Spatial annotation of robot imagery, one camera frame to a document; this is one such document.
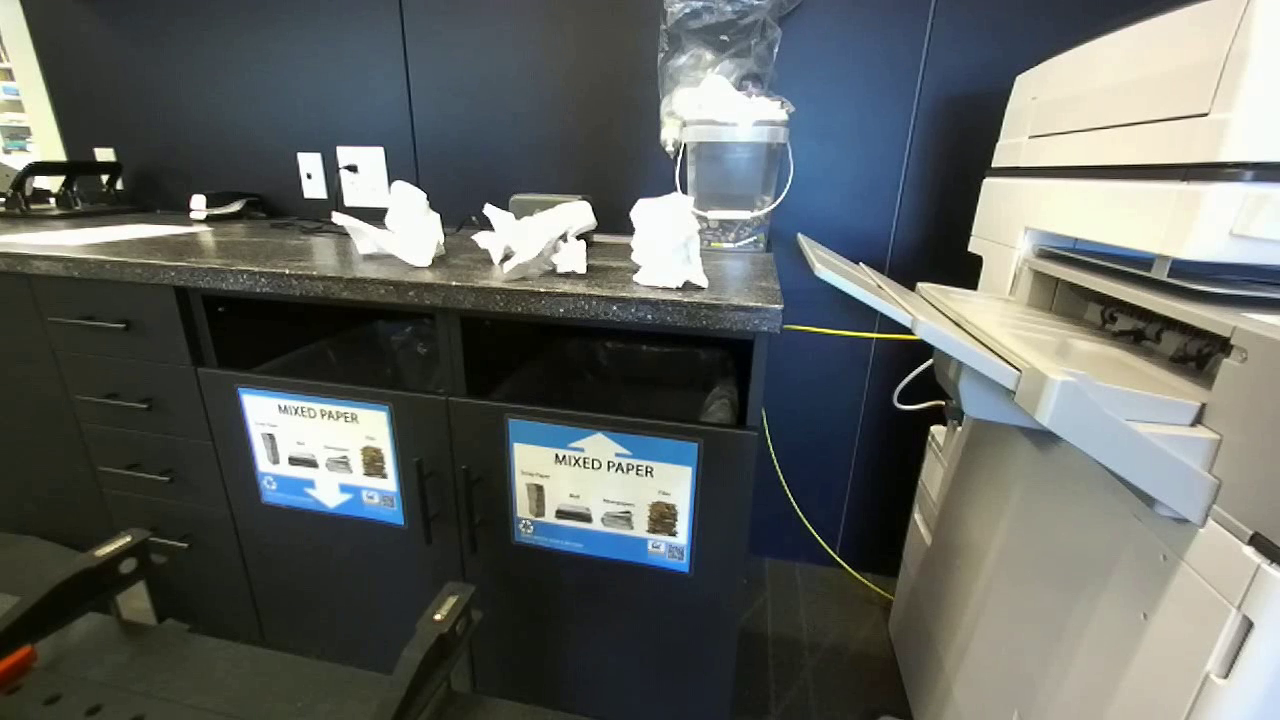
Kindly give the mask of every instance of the dark blue wall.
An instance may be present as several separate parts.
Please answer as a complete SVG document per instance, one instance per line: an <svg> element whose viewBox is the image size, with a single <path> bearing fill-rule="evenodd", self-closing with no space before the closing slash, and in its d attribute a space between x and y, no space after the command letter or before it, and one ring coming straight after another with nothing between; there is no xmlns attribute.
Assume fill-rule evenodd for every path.
<svg viewBox="0 0 1280 720"><path fill-rule="evenodd" d="M775 90L797 190L775 218L786 322L877 329L797 260L797 232L901 281L968 281L968 218L1021 70L1175 0L802 0ZM668 194L661 0L28 0L67 147L117 146L141 194L254 190L290 153L373 140L447 222L517 190L590 194L624 228ZM921 349L779 335L770 424L816 527L892 571L922 420L889 407ZM762 485L759 548L816 558Z"/></svg>

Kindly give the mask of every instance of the copier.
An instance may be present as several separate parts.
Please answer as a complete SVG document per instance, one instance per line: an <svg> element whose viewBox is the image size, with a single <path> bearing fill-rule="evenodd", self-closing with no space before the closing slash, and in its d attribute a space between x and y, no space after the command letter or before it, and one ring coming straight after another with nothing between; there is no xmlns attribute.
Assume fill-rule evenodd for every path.
<svg viewBox="0 0 1280 720"><path fill-rule="evenodd" d="M892 645L915 720L1280 717L1280 0L1028 70L980 287L798 238L934 349Z"/></svg>

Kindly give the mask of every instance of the tissue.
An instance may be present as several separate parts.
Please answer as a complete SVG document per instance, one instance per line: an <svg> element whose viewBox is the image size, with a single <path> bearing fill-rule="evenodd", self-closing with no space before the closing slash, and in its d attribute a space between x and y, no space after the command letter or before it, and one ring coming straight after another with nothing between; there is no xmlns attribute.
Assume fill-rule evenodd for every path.
<svg viewBox="0 0 1280 720"><path fill-rule="evenodd" d="M474 232L474 245L502 276L589 274L589 245L579 242L579 232L594 228L589 200L569 200L531 218L484 206L484 222L492 228Z"/></svg>
<svg viewBox="0 0 1280 720"><path fill-rule="evenodd" d="M636 283L706 287L704 245L686 197L639 197L633 210L633 228L633 260L639 264Z"/></svg>
<svg viewBox="0 0 1280 720"><path fill-rule="evenodd" d="M410 269L433 269L442 253L442 224L426 194L404 181L393 186L384 228L348 213L331 213L331 224L351 238L355 257L395 257Z"/></svg>

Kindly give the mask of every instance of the dark floor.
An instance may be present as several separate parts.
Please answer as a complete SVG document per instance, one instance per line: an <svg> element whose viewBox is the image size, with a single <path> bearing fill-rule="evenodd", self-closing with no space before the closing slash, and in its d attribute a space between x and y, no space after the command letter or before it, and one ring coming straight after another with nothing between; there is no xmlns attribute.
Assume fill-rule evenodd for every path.
<svg viewBox="0 0 1280 720"><path fill-rule="evenodd" d="M736 674L741 720L908 720L889 605L834 567L762 563Z"/></svg>

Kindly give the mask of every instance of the countertop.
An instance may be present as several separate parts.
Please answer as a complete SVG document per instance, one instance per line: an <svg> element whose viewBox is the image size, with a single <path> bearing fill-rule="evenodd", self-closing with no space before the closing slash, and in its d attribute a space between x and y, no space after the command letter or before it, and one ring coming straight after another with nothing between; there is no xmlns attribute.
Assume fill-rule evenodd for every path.
<svg viewBox="0 0 1280 720"><path fill-rule="evenodd" d="M45 245L20 232L95 228L109 222L2 222L0 274L168 283L235 297L419 303L451 311L590 322L714 335L779 333L782 302L769 253L704 253L710 287L639 287L627 250L590 245L589 276L502 281L469 232L451 232L433 269L393 257L355 257L338 228L304 222L195 224L189 238Z"/></svg>

